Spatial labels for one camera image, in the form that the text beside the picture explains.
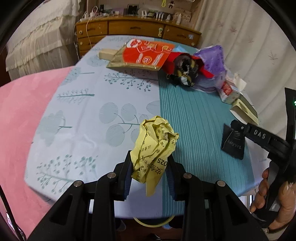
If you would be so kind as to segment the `person's right hand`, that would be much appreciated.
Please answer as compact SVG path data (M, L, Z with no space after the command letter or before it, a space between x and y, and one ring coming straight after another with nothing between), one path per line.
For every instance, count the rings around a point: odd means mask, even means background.
M269 189L268 175L269 168L265 169L262 173L263 180L260 182L254 202L250 206L251 213L255 212L256 209L263 208L265 204L264 197ZM268 227L272 231L282 229L295 216L295 183L283 183L279 189L278 199L281 208L276 219Z

